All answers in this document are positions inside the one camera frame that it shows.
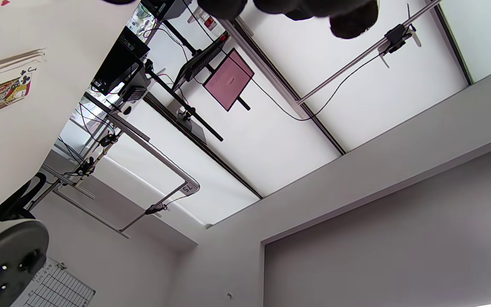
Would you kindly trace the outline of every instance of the metal bar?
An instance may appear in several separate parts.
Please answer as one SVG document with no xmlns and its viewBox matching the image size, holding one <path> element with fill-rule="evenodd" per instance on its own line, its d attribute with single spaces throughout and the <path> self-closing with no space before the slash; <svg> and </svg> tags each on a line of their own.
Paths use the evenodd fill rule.
<svg viewBox="0 0 491 307">
<path fill-rule="evenodd" d="M 43 194 L 41 194 L 39 197 L 37 197 L 37 199 L 31 205 L 29 205 L 27 210 L 32 211 L 33 208 L 35 208 L 42 200 L 45 199 L 45 197 L 47 197 L 50 194 L 50 192 L 56 190 L 61 185 L 62 185 L 62 180 L 57 179 L 55 183 L 53 183 L 48 189 L 46 189 L 46 191 L 43 192 Z"/>
<path fill-rule="evenodd" d="M 217 133 L 217 131 L 215 131 L 205 120 L 203 120 L 203 118 L 201 116 L 198 115 L 198 113 L 196 112 L 196 109 L 194 109 L 193 107 L 191 107 L 187 103 L 185 103 L 185 101 L 183 101 L 183 99 L 181 99 L 181 97 L 179 97 L 179 95 L 177 95 L 174 91 L 172 91 L 172 89 L 170 89 L 170 87 L 164 81 L 162 81 L 162 79 L 159 76 L 157 76 L 152 71 L 149 71 L 146 73 L 148 73 L 156 82 L 158 82 L 158 84 L 160 86 L 162 86 L 162 88 L 164 90 L 166 90 L 166 92 L 168 92 L 170 95 L 172 95 L 172 97 L 176 101 L 178 101 L 180 103 L 180 105 L 182 105 L 187 112 L 191 113 L 194 116 L 194 118 L 196 118 L 197 121 L 199 121 L 208 131 L 210 131 L 211 134 L 213 134 L 213 136 L 215 136 L 217 138 L 217 140 L 219 140 L 221 142 L 223 141 L 222 136 L 220 136 Z"/>
<path fill-rule="evenodd" d="M 73 181 L 71 181 L 70 179 L 67 179 L 66 177 L 64 177 L 62 174 L 58 173 L 57 171 L 55 171 L 54 169 L 50 168 L 49 166 L 47 165 L 42 165 L 41 166 L 42 169 L 44 169 L 45 171 L 48 171 L 51 175 L 53 175 L 54 177 L 60 179 L 63 183 L 67 184 L 67 185 L 70 185 L 72 187 L 74 187 L 77 191 L 81 192 L 82 194 L 86 195 L 88 198 L 92 199 L 92 200 L 95 200 L 96 199 L 96 196 L 94 196 L 94 194 L 86 191 L 84 188 L 82 187 L 75 187 L 75 183 Z"/>
<path fill-rule="evenodd" d="M 261 58 L 260 54 L 257 52 L 257 48 L 253 48 L 250 41 L 246 41 L 246 36 L 239 33 L 234 25 L 228 20 L 219 20 L 220 25 L 222 25 L 230 37 L 232 37 L 240 47 L 244 50 L 245 54 L 257 65 L 261 73 L 269 80 L 269 82 L 274 86 L 278 93 L 283 97 L 283 99 L 295 110 L 300 117 L 306 118 L 306 112 L 297 105 L 297 99 L 293 97 L 292 93 L 282 84 L 281 80 L 277 78 L 275 72 L 271 70 L 265 61 Z"/>
<path fill-rule="evenodd" d="M 467 68 L 467 64 L 463 58 L 462 51 L 460 51 L 459 49 L 458 43 L 456 42 L 456 39 L 454 37 L 454 33 L 452 33 L 450 25 L 448 25 L 448 21 L 446 20 L 446 16 L 442 11 L 441 6 L 435 6 L 434 11 L 437 15 L 437 18 L 439 19 L 439 22 L 441 23 L 442 30 L 444 31 L 446 38 L 448 39 L 450 48 L 452 48 L 452 52 L 454 52 L 454 56 L 456 56 L 456 60 L 458 61 L 459 67 L 462 70 L 462 74 L 464 75 L 467 84 L 469 86 L 475 84 L 475 82 L 473 81 L 473 77 L 471 76 L 471 72 L 469 72 L 469 68 Z"/>
<path fill-rule="evenodd" d="M 146 216 L 146 215 L 149 215 L 147 214 L 147 212 L 149 210 L 153 210 L 155 209 L 156 207 L 160 206 L 162 204 L 162 202 L 164 202 L 165 200 L 167 200 L 168 198 L 170 198 L 172 195 L 174 195 L 175 193 L 179 192 L 179 190 L 181 190 L 185 185 L 187 185 L 187 183 L 183 183 L 181 184 L 178 188 L 176 188 L 175 190 L 173 190 L 172 192 L 170 192 L 170 194 L 166 195 L 164 198 L 162 198 L 162 200 L 159 200 L 158 202 L 156 202 L 156 204 L 150 206 L 147 210 L 145 210 L 145 213 L 138 216 L 137 218 L 135 218 L 134 221 L 131 221 L 128 225 L 126 225 L 123 229 L 120 230 L 120 232 L 123 232 L 125 231 L 126 229 L 129 229 L 130 226 L 134 225 L 136 222 L 138 222 L 140 219 L 142 219 L 142 217 Z"/>
<path fill-rule="evenodd" d="M 411 18 L 409 18 L 407 21 L 403 23 L 405 27 L 409 27 L 416 19 L 418 19 L 420 16 L 422 16 L 424 13 L 428 12 L 435 6 L 437 6 L 442 0 L 433 0 L 433 2 L 427 4 L 427 6 L 424 6 L 419 12 L 414 14 Z M 319 92 L 321 89 L 323 89 L 325 86 L 329 85 L 329 83 L 333 82 L 336 78 L 341 76 L 343 73 L 345 73 L 349 68 L 353 67 L 355 64 L 358 64 L 362 59 L 366 58 L 371 52 L 376 51 L 378 47 L 381 47 L 387 42 L 387 38 L 383 38 L 378 43 L 375 43 L 372 47 L 367 49 L 365 52 L 363 52 L 360 56 L 355 58 L 353 61 L 349 62 L 348 65 L 344 66 L 341 70 L 336 72 L 333 76 L 325 80 L 322 84 L 320 84 L 318 87 L 316 87 L 314 90 L 312 90 L 310 93 L 306 94 L 306 96 L 302 97 L 301 100 L 297 102 L 298 105 L 302 105 L 307 99 L 312 97 L 315 93 Z"/>
<path fill-rule="evenodd" d="M 152 145 L 148 142 L 144 142 L 139 136 L 137 136 L 132 130 L 130 130 L 125 124 L 121 123 L 120 121 L 113 121 L 113 124 L 117 126 L 117 128 L 121 129 L 124 133 L 126 133 L 132 140 L 134 140 L 136 143 L 138 143 L 141 147 L 143 147 L 145 150 L 147 150 L 151 155 L 154 155 L 158 160 L 160 160 L 164 165 L 166 165 L 168 168 L 170 168 L 174 173 L 176 173 L 179 177 L 184 179 L 187 183 L 192 185 L 193 187 L 199 189 L 200 187 L 198 186 L 197 182 L 195 179 L 190 177 L 187 173 L 185 173 L 182 169 L 180 169 L 177 165 L 175 165 L 172 161 L 170 161 L 166 156 L 164 156 L 162 153 L 156 151 Z"/>
<path fill-rule="evenodd" d="M 198 51 L 195 50 L 195 48 L 193 47 L 193 45 L 191 45 L 189 43 L 189 41 L 187 39 L 185 39 L 185 37 L 183 37 L 183 35 L 181 35 L 181 33 L 179 33 L 179 31 L 177 31 L 176 28 L 174 28 L 172 26 L 172 24 L 166 20 L 166 21 L 162 21 L 162 23 L 168 27 L 168 29 L 170 30 L 170 32 L 172 32 L 176 37 L 177 39 L 179 39 L 181 41 L 181 43 L 183 43 L 183 45 L 185 47 L 187 47 L 187 49 L 189 49 L 189 51 L 193 54 L 193 56 L 196 56 Z M 215 72 L 215 69 L 213 69 L 213 67 L 210 65 L 210 64 L 207 64 L 206 65 L 206 68 L 213 74 Z M 238 98 L 236 99 L 239 103 L 241 103 L 241 105 L 243 105 L 243 107 L 245 107 L 245 109 L 247 111 L 250 111 L 251 110 L 251 107 L 249 107 L 249 105 L 244 101 L 244 99 L 242 99 L 242 97 L 238 96 Z"/>
<path fill-rule="evenodd" d="M 185 37 L 183 37 L 183 35 L 181 35 L 181 33 L 179 33 L 179 31 L 177 31 L 177 29 L 175 29 L 168 20 L 162 21 L 162 24 L 165 25 L 170 30 L 170 32 L 173 33 L 173 35 L 175 35 L 177 39 L 179 39 L 185 47 L 187 47 L 187 49 L 189 49 L 189 51 L 193 54 L 193 56 L 195 56 L 198 53 L 198 51 L 193 47 L 193 45 L 191 45 L 189 41 L 185 39 Z"/>
<path fill-rule="evenodd" d="M 100 101 L 98 101 L 97 99 L 95 99 L 92 95 L 90 95 L 89 93 L 84 93 L 84 96 L 86 98 L 88 98 L 88 100 L 90 100 L 93 104 L 97 105 L 101 110 L 103 110 L 103 112 L 107 113 L 107 116 L 109 116 L 109 119 L 113 119 L 113 123 L 115 123 L 116 121 L 120 122 L 121 124 L 125 125 L 128 130 L 132 130 L 135 134 L 137 134 L 138 136 L 140 136 L 142 139 L 144 139 L 146 142 L 150 141 L 150 138 L 148 136 L 146 136 L 146 134 L 144 134 L 143 132 L 139 131 L 136 127 L 134 127 L 133 125 L 131 125 L 129 122 L 125 121 L 125 119 L 121 118 L 120 116 L 115 116 L 112 114 L 112 110 L 109 108 L 109 107 L 106 107 L 103 103 L 101 103 Z"/>
<path fill-rule="evenodd" d="M 306 104 L 302 104 L 300 107 L 297 105 L 297 101 L 300 100 L 300 95 L 298 95 L 297 91 L 295 91 L 292 85 L 285 79 L 281 72 L 279 72 L 278 68 L 270 61 L 268 56 L 261 50 L 257 43 L 255 43 L 251 36 L 248 35 L 247 31 L 242 28 L 240 23 L 238 21 L 221 21 L 221 24 L 297 114 L 305 119 L 311 117 L 312 122 L 314 122 L 319 130 L 321 130 L 329 142 L 337 149 L 339 154 L 345 155 L 346 151 L 344 148 L 333 137 L 321 120 L 317 118 L 317 116 L 314 116 L 310 107 Z"/>
<path fill-rule="evenodd" d="M 123 232 L 123 231 L 126 231 L 126 229 L 129 229 L 130 226 L 134 225 L 135 223 L 137 223 L 140 219 L 142 219 L 144 216 L 147 216 L 145 213 L 143 213 L 142 215 L 136 217 L 133 221 L 131 221 L 128 225 L 126 225 L 123 229 L 119 230 L 119 232 Z"/>
<path fill-rule="evenodd" d="M 164 117 L 170 124 L 172 124 L 177 130 L 181 131 L 182 134 L 184 134 L 191 142 L 196 144 L 206 155 L 210 156 L 211 159 L 213 159 L 215 162 L 218 163 L 221 167 L 223 167 L 230 175 L 232 175 L 234 178 L 236 178 L 242 185 L 244 185 L 248 190 L 250 190 L 255 196 L 257 196 L 260 200 L 263 199 L 261 194 L 259 194 L 253 186 L 251 186 L 245 179 L 243 179 L 232 167 L 227 165 L 225 161 L 223 161 L 213 150 L 211 150 L 210 147 L 208 147 L 201 139 L 198 138 L 198 136 L 195 136 L 191 131 L 185 129 L 183 126 L 181 126 L 174 115 L 168 111 L 156 97 L 154 97 L 151 93 L 147 93 L 144 97 L 145 103 L 147 103 L 150 107 L 152 107 L 158 114 L 160 114 L 162 117 Z"/>
<path fill-rule="evenodd" d="M 93 217 L 94 220 L 97 220 L 98 222 L 102 223 L 103 225 L 109 227 L 111 230 L 115 231 L 116 233 L 119 233 L 119 235 L 125 237 L 126 239 L 130 239 L 130 236 L 121 232 L 117 227 L 113 226 L 113 224 L 107 222 L 94 212 L 88 210 L 87 208 L 81 206 L 78 202 L 72 200 L 70 197 L 67 197 L 66 195 L 62 194 L 62 192 L 58 190 L 54 190 L 54 194 L 60 196 L 63 200 L 69 202 L 70 204 L 74 205 L 76 208 L 78 208 L 80 211 L 83 211 L 84 213 L 88 214 L 90 217 Z"/>
</svg>

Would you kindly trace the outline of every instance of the ceiling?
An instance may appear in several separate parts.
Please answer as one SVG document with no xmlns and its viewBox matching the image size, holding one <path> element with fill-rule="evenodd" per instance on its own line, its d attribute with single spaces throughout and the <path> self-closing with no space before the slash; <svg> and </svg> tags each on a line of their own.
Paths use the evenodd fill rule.
<svg viewBox="0 0 491 307">
<path fill-rule="evenodd" d="M 408 2 L 413 12 L 425 5 L 423 0 Z M 189 16 L 185 11 L 171 23 L 194 47 L 203 49 L 211 40 L 197 23 L 187 23 Z M 258 12 L 253 4 L 248 4 L 242 17 L 267 56 L 298 93 L 305 95 L 377 42 L 389 29 L 402 23 L 407 18 L 407 1 L 384 2 L 375 27 L 352 41 L 332 37 L 324 19 L 293 22 L 285 16 Z M 465 88 L 465 80 L 433 17 L 426 14 L 415 26 L 423 43 L 421 49 L 410 43 L 388 56 L 390 69 L 378 60 L 365 66 L 347 81 L 319 115 L 347 151 Z M 165 68 L 164 73 L 175 80 L 185 63 L 181 47 L 163 32 L 156 33 L 149 47 L 154 70 Z M 225 50 L 232 47 L 230 41 Z M 254 76 L 257 83 L 293 113 L 251 59 L 244 52 L 240 54 L 257 72 Z M 220 60 L 214 60 L 212 66 L 216 67 Z M 202 72 L 197 80 L 202 82 L 206 77 L 206 72 Z M 327 101 L 337 85 L 338 81 L 331 83 L 308 100 L 314 112 Z M 154 85 L 151 92 L 165 105 L 172 101 L 159 85 Z M 206 132 L 208 146 L 263 197 L 339 157 L 311 121 L 291 119 L 255 84 L 250 83 L 241 95 L 251 111 L 235 104 L 226 112 L 195 82 L 185 84 L 183 93 L 190 105 L 224 138 L 219 142 Z M 259 200 L 144 102 L 128 120 L 200 183 L 199 193 L 178 203 L 203 223 L 219 222 Z M 109 157 L 163 193 L 181 183 L 177 175 L 127 137 L 111 148 Z"/>
</svg>

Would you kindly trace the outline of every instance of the black bracket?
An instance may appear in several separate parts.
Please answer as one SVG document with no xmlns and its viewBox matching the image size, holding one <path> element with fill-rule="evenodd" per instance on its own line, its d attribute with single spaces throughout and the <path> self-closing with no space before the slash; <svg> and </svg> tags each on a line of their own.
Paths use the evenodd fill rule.
<svg viewBox="0 0 491 307">
<path fill-rule="evenodd" d="M 101 140 L 100 140 L 100 145 L 101 147 L 107 147 L 111 144 L 115 144 L 117 142 L 117 135 L 115 134 L 107 134 L 107 136 L 104 136 Z"/>
<path fill-rule="evenodd" d="M 191 116 L 196 118 L 207 130 L 209 130 L 211 132 L 211 134 L 213 134 L 213 136 L 215 136 L 221 142 L 223 141 L 222 136 L 220 136 L 217 133 L 217 131 L 215 131 L 213 128 L 211 128 L 211 126 L 205 120 L 203 120 L 203 118 L 200 117 L 198 115 L 198 113 L 196 113 L 196 109 L 194 107 L 191 107 L 187 103 L 185 103 L 185 101 L 183 101 L 183 99 L 181 99 L 181 97 L 179 97 L 179 95 L 177 95 L 174 91 L 172 91 L 172 89 L 170 89 L 170 87 L 168 85 L 166 85 L 166 83 L 164 81 L 162 81 L 162 79 L 154 73 L 153 62 L 151 60 L 147 60 L 145 62 L 145 73 L 149 74 L 156 82 L 158 82 L 158 84 L 160 84 L 160 86 L 162 86 L 166 90 L 166 92 L 168 92 L 170 95 L 172 95 L 172 97 L 176 101 L 178 101 L 181 106 L 183 106 L 185 108 L 185 111 L 189 112 L 191 114 Z"/>
<path fill-rule="evenodd" d="M 386 35 L 384 35 L 390 43 L 390 46 L 386 53 L 394 53 L 395 51 L 401 49 L 407 43 L 407 28 L 404 25 L 397 25 L 391 29 Z"/>
</svg>

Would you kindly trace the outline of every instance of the cable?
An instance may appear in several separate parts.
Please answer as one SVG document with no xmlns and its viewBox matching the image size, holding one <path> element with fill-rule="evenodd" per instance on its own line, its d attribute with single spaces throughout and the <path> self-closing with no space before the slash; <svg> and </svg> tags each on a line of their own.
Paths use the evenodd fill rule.
<svg viewBox="0 0 491 307">
<path fill-rule="evenodd" d="M 183 198 L 187 198 L 189 197 L 190 195 L 185 195 L 185 196 L 181 196 L 179 198 L 176 198 L 175 200 L 172 200 L 171 202 L 169 202 L 168 204 L 162 204 L 162 208 L 164 208 L 164 210 L 168 210 L 168 206 L 177 202 L 178 200 L 182 200 Z"/>
<path fill-rule="evenodd" d="M 185 0 L 181 0 L 183 1 L 183 3 L 187 6 L 187 10 L 189 10 L 189 12 L 191 13 L 191 16 L 193 16 L 193 18 L 196 20 L 196 23 L 198 23 L 198 25 L 200 26 L 200 28 L 202 29 L 202 31 L 204 31 L 204 33 L 206 33 L 207 37 L 209 37 L 209 39 L 215 43 L 215 40 L 212 39 L 210 33 L 208 33 L 206 31 L 206 29 L 204 29 L 204 27 L 202 26 L 202 23 L 200 23 L 200 21 L 197 19 L 196 16 L 194 16 L 194 13 L 193 11 L 191 10 L 191 8 L 189 8 L 189 6 L 187 5 L 187 3 L 185 2 Z M 244 70 L 244 68 L 242 68 L 242 66 L 240 64 L 238 64 L 232 57 L 228 56 L 228 54 L 222 49 L 222 47 L 219 47 L 219 49 L 221 50 L 222 53 L 224 53 L 227 58 L 229 58 L 230 60 L 232 60 L 232 62 L 234 62 L 234 64 L 236 64 L 245 74 L 248 74 L 246 72 L 246 70 Z M 296 120 L 296 121 L 308 121 L 308 120 L 311 120 L 313 119 L 314 117 L 318 116 L 319 113 L 321 113 L 321 111 L 323 111 L 323 109 L 325 109 L 325 107 L 327 107 L 327 105 L 330 103 L 331 99 L 333 99 L 333 97 L 336 95 L 337 91 L 340 89 L 340 87 L 344 84 L 344 82 L 346 82 L 349 77 L 351 77 L 353 74 L 355 74 L 358 70 L 360 70 L 361 68 L 363 68 L 365 65 L 369 64 L 370 62 L 372 62 L 373 60 L 375 60 L 376 58 L 378 58 L 381 54 L 378 54 L 377 56 L 375 56 L 374 58 L 368 60 L 366 63 L 362 64 L 361 66 L 359 66 L 356 70 L 354 70 L 351 74 L 349 74 L 341 83 L 340 85 L 337 87 L 337 89 L 335 90 L 335 92 L 333 93 L 333 95 L 331 95 L 331 97 L 329 98 L 329 100 L 323 105 L 323 107 L 317 112 L 315 113 L 314 115 L 308 117 L 307 119 L 298 119 L 296 117 L 294 117 L 292 114 L 288 113 L 287 111 L 285 111 L 285 109 L 278 103 L 276 102 L 276 100 L 270 95 L 267 93 L 267 91 L 265 91 L 258 83 L 257 81 L 255 81 L 255 79 L 253 79 L 253 77 L 251 78 L 251 81 L 257 85 L 257 87 L 259 89 L 261 89 L 261 91 L 263 91 L 263 93 L 265 93 L 265 95 L 267 95 L 279 108 L 280 110 L 282 110 L 284 113 L 286 113 L 289 117 L 291 117 L 292 119 Z"/>
<path fill-rule="evenodd" d="M 84 115 L 82 114 L 82 107 L 83 107 L 83 105 L 81 103 L 79 103 L 79 104 L 80 104 L 79 110 L 81 111 L 82 123 L 84 124 L 84 128 L 85 128 L 86 132 L 88 132 L 88 134 L 90 134 L 90 138 L 92 138 L 95 142 L 97 142 L 99 144 L 99 141 L 96 140 L 96 138 L 94 138 L 94 135 L 88 129 L 88 126 L 86 124 L 86 121 L 84 121 Z"/>
<path fill-rule="evenodd" d="M 172 159 L 170 159 L 168 156 L 166 156 L 164 154 L 164 152 L 160 151 L 160 149 L 158 149 L 156 146 L 154 146 L 151 142 L 148 142 L 149 145 L 151 145 L 153 148 L 156 149 L 156 151 L 158 151 L 161 155 L 163 155 L 166 159 L 168 159 L 168 161 L 170 161 L 175 167 L 177 167 L 180 171 L 183 171 L 183 173 L 185 173 L 187 176 L 189 176 L 191 179 L 194 180 L 194 183 L 196 183 L 196 185 L 198 186 L 198 190 L 196 192 L 194 192 L 193 194 L 191 195 L 185 195 L 185 196 L 181 196 L 179 198 L 177 198 L 176 200 L 172 200 L 171 202 L 169 202 L 168 204 L 162 204 L 162 207 L 164 208 L 164 210 L 167 210 L 168 209 L 168 205 L 169 204 L 172 204 L 174 202 L 177 202 L 178 200 L 182 200 L 183 198 L 186 198 L 186 197 L 189 197 L 189 196 L 193 196 L 194 194 L 197 194 L 200 189 L 201 189 L 201 186 L 200 186 L 200 183 L 194 179 L 191 175 L 189 175 L 189 173 L 185 172 L 183 169 L 181 169 L 181 167 L 179 167 L 179 165 L 177 165 L 174 161 L 172 161 Z"/>
<path fill-rule="evenodd" d="M 261 89 L 261 91 L 263 91 L 267 96 L 269 96 L 269 98 L 274 101 L 274 103 L 281 109 L 281 111 L 283 111 L 283 113 L 286 113 L 289 117 L 293 118 L 294 120 L 296 121 L 308 121 L 308 120 L 311 120 L 313 119 L 314 117 L 318 116 L 321 111 L 323 111 L 323 109 L 325 109 L 325 107 L 327 107 L 327 105 L 329 105 L 329 103 L 331 102 L 331 100 L 333 99 L 333 97 L 337 94 L 337 91 L 339 89 L 341 89 L 341 86 L 351 77 L 353 76 L 353 74 L 355 74 L 356 72 L 358 72 L 361 68 L 365 67 L 367 64 L 369 64 L 370 62 L 376 60 L 380 55 L 377 55 L 375 56 L 374 58 L 371 58 L 370 60 L 366 61 L 364 64 L 362 64 L 361 66 L 357 67 L 351 74 L 349 74 L 346 78 L 344 78 L 344 80 L 342 80 L 342 82 L 338 85 L 337 89 L 335 89 L 335 92 L 333 93 L 333 95 L 331 95 L 331 97 L 329 97 L 329 99 L 327 100 L 327 102 L 323 105 L 323 107 L 321 107 L 321 109 L 319 109 L 318 112 L 316 112 L 314 115 L 308 117 L 307 119 L 298 119 L 296 117 L 294 117 L 292 114 L 288 113 L 287 111 L 284 110 L 284 108 L 279 105 L 279 103 L 277 103 L 274 98 L 272 98 L 263 88 L 261 88 L 259 86 L 259 84 L 257 84 L 257 82 L 255 82 L 255 80 L 251 79 L 251 81 L 253 81 L 253 83 L 255 83 L 257 86 L 259 86 L 259 89 Z"/>
<path fill-rule="evenodd" d="M 204 85 L 204 83 L 201 83 L 200 81 L 198 81 L 198 80 L 196 79 L 196 77 L 194 77 L 193 79 L 194 79 L 194 81 L 196 81 L 196 83 L 198 83 L 198 84 L 200 84 L 200 85 Z"/>
<path fill-rule="evenodd" d="M 71 146 L 69 146 L 64 140 L 62 139 L 61 136 L 58 136 L 58 140 L 64 144 L 64 146 L 67 148 L 69 155 L 76 161 L 76 163 L 81 164 L 86 162 L 81 155 L 79 155 Z"/>
<path fill-rule="evenodd" d="M 96 91 L 92 85 L 90 85 L 90 91 L 93 91 L 95 93 L 100 93 L 101 94 L 101 92 L 100 91 Z"/>
<path fill-rule="evenodd" d="M 161 29 L 160 27 L 155 29 L 155 28 L 152 28 L 152 29 L 149 29 L 148 31 L 145 31 L 144 32 L 144 37 L 145 37 L 145 33 L 149 32 L 149 31 L 163 31 L 164 33 L 166 33 L 172 41 L 174 41 L 175 43 L 177 43 L 179 45 L 179 47 L 181 47 L 181 49 L 183 50 L 183 55 L 185 55 L 185 59 L 187 60 L 187 62 L 189 61 L 189 57 L 187 57 L 187 52 L 185 51 L 185 47 L 179 42 L 177 41 L 177 39 L 175 39 L 174 37 L 172 37 L 172 35 L 170 35 L 170 33 L 168 31 L 166 31 L 165 29 Z"/>
<path fill-rule="evenodd" d="M 86 118 L 88 120 L 91 120 L 91 121 L 95 121 L 95 122 L 99 122 L 100 124 L 104 124 L 105 126 L 107 126 L 109 129 L 111 129 L 111 131 L 113 131 L 113 134 L 115 134 L 115 129 L 113 127 L 111 127 L 105 120 L 101 119 L 100 117 L 98 117 L 97 115 L 95 115 L 94 113 L 92 113 L 92 111 L 90 111 L 86 106 L 84 106 L 82 103 L 79 103 L 80 104 L 80 107 L 84 107 L 84 109 L 86 109 L 90 114 L 94 115 L 94 117 L 96 117 L 98 120 L 94 120 L 94 119 L 89 119 L 88 117 L 84 117 L 83 116 L 83 120 Z"/>
</svg>

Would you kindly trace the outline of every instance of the grid chart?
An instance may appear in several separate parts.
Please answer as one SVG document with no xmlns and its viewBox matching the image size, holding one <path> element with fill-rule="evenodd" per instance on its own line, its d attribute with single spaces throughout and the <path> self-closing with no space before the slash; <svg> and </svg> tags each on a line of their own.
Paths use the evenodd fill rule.
<svg viewBox="0 0 491 307">
<path fill-rule="evenodd" d="M 87 307 L 95 291 L 60 267 L 45 276 L 33 293 L 28 307 Z"/>
<path fill-rule="evenodd" d="M 95 293 L 63 264 L 48 258 L 12 307 L 87 307 Z"/>
</svg>

